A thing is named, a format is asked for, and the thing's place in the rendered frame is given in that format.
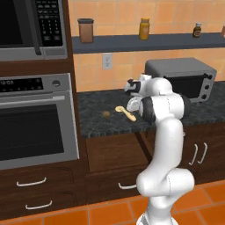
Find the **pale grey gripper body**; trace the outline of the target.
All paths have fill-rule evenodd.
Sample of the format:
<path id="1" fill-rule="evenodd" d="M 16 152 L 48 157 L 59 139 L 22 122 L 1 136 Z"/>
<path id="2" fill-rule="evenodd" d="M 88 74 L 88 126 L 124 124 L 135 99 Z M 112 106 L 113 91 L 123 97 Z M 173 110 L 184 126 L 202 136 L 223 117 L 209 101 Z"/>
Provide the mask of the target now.
<path id="1" fill-rule="evenodd" d="M 135 112 L 139 110 L 141 99 L 140 98 L 131 98 L 127 103 L 127 110 L 129 112 Z"/>

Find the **open brown wooden drawer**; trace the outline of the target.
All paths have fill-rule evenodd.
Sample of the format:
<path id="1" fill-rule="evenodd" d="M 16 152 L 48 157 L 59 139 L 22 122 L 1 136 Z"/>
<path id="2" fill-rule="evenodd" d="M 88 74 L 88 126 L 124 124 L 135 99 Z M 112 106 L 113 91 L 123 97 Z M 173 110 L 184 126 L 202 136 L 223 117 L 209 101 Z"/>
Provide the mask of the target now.
<path id="1" fill-rule="evenodd" d="M 86 140 L 89 169 L 85 175 L 89 204 L 138 195 L 137 176 L 149 165 L 153 149 L 144 133 L 116 134 Z"/>

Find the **brown wooden drawer front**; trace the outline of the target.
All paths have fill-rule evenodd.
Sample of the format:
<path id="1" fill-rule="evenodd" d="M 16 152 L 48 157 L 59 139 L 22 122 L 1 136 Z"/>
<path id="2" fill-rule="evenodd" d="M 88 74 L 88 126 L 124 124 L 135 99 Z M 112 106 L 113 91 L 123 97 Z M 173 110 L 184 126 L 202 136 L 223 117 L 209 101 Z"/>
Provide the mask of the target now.
<path id="1" fill-rule="evenodd" d="M 53 204 L 50 207 L 36 210 L 25 209 L 25 205 L 28 205 L 29 207 L 40 206 L 47 204 L 50 200 L 53 201 Z M 67 207 L 73 207 L 76 203 L 76 196 L 72 192 L 48 192 L 32 197 L 4 200 L 0 201 L 0 220 L 60 210 Z"/>
<path id="2" fill-rule="evenodd" d="M 47 178 L 41 185 L 17 187 L 19 183 L 31 183 Z M 9 170 L 0 172 L 0 191 L 3 193 L 37 191 L 37 190 L 57 190 L 74 183 L 71 169 L 51 168 L 44 170 Z"/>

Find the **pale wooden spoon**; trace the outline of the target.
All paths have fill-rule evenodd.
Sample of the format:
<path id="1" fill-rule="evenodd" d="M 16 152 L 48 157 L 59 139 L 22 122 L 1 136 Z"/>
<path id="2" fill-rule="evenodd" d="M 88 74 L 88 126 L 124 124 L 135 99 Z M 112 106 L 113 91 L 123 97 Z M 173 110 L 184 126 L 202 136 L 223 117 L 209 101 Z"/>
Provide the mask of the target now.
<path id="1" fill-rule="evenodd" d="M 121 105 L 118 105 L 115 107 L 115 111 L 118 112 L 118 113 L 124 113 L 131 121 L 136 121 L 136 118 L 135 116 L 128 112 L 123 106 Z"/>

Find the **grey toaster oven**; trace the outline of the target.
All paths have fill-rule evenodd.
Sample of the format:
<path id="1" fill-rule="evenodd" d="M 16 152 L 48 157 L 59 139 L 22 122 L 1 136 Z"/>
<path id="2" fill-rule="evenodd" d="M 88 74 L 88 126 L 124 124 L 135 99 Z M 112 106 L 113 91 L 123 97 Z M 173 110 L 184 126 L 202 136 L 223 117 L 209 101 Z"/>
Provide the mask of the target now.
<path id="1" fill-rule="evenodd" d="M 195 58 L 178 58 L 148 60 L 145 73 L 166 78 L 174 92 L 199 103 L 209 99 L 217 71 Z"/>

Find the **brown wooden cupboard door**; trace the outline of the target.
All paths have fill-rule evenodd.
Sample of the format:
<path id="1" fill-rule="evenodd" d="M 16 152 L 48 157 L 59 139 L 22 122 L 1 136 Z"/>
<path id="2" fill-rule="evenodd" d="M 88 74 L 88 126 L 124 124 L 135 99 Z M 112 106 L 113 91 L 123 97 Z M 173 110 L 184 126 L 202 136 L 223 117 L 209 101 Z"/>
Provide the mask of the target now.
<path id="1" fill-rule="evenodd" d="M 197 157 L 193 166 L 189 165 L 189 162 L 192 161 L 193 153 L 195 150 L 194 144 L 197 144 L 200 149 L 200 139 L 204 133 L 204 127 L 202 125 L 184 127 L 184 146 L 182 153 L 182 161 L 179 165 L 179 168 L 188 169 L 193 176 L 196 176 L 198 163 Z"/>
<path id="2" fill-rule="evenodd" d="M 198 173 L 201 184 L 225 179 L 225 122 L 212 125 L 206 144 L 207 153 Z"/>

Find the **yellow jar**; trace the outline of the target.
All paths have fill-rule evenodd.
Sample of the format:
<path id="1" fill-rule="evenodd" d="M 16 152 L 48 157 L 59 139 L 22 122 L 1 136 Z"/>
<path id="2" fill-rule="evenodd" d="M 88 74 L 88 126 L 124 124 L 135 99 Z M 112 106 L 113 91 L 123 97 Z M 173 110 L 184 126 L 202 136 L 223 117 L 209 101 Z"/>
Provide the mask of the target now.
<path id="1" fill-rule="evenodd" d="M 147 40 L 149 38 L 149 19 L 142 18 L 140 27 L 139 27 L 139 39 L 140 40 Z"/>

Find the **brown jar with dark lid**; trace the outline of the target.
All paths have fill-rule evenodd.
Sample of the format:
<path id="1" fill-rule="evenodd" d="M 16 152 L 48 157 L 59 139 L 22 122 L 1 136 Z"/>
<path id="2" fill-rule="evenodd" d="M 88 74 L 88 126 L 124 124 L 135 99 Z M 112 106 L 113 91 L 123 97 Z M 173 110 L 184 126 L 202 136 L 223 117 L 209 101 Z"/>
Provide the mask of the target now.
<path id="1" fill-rule="evenodd" d="M 93 22 L 92 18 L 79 18 L 77 20 L 79 26 L 79 36 L 82 43 L 93 42 Z"/>

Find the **dark bottle with pale cap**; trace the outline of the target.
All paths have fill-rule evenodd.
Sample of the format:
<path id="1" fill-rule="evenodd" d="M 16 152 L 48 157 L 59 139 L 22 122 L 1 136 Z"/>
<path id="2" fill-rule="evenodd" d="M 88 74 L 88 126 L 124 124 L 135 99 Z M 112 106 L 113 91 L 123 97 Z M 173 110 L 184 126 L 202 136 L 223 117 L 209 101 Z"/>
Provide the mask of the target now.
<path id="1" fill-rule="evenodd" d="M 201 23 L 196 23 L 193 28 L 192 36 L 193 38 L 199 38 L 201 35 Z"/>

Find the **black and steel microwave oven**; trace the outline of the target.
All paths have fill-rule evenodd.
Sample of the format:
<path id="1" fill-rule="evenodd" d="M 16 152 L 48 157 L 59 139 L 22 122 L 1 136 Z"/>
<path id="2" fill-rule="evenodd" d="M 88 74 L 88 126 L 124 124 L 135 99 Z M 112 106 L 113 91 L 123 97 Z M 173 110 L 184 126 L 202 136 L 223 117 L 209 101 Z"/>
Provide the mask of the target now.
<path id="1" fill-rule="evenodd" d="M 31 0 L 41 55 L 36 55 L 25 0 L 0 0 L 0 62 L 66 59 L 62 0 Z"/>

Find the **white wall socket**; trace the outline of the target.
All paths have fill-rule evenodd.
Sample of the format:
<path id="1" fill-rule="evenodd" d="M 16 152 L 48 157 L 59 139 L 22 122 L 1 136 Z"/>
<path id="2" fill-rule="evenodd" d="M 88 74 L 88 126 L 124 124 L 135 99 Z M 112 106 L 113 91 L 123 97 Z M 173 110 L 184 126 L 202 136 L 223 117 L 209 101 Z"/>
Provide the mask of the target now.
<path id="1" fill-rule="evenodd" d="M 111 69 L 113 67 L 113 54 L 112 53 L 103 53 L 102 66 L 103 66 L 103 69 Z"/>

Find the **dark grey wall shelf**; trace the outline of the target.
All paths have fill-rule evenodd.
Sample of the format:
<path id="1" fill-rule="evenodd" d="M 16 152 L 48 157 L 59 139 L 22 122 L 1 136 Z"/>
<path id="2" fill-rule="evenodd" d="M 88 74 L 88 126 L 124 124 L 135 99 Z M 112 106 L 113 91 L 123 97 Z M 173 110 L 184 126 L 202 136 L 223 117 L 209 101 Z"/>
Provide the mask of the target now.
<path id="1" fill-rule="evenodd" d="M 136 52 L 225 47 L 225 38 L 220 33 L 202 33 L 193 38 L 191 33 L 150 34 L 148 40 L 138 35 L 95 36 L 92 43 L 82 43 L 72 38 L 74 54 Z"/>

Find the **stainless steel wall oven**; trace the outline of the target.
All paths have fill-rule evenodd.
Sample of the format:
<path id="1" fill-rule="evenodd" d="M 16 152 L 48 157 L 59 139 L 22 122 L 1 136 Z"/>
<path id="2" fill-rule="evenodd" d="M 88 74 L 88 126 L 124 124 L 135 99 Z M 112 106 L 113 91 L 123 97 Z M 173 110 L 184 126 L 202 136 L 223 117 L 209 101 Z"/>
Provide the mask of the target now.
<path id="1" fill-rule="evenodd" d="M 0 101 L 65 100 L 0 106 L 0 170 L 79 158 L 70 74 L 0 77 Z"/>

